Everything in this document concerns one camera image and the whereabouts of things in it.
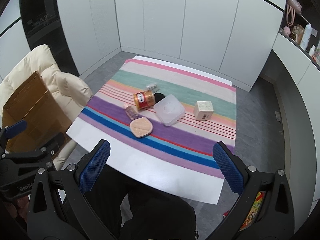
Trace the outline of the left hand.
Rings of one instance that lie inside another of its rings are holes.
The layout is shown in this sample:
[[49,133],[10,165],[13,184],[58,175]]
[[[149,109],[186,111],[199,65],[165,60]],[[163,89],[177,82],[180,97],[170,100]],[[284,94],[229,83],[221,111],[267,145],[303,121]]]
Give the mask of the left hand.
[[27,222],[29,196],[24,196],[13,202],[4,202],[3,204],[12,218],[20,217]]

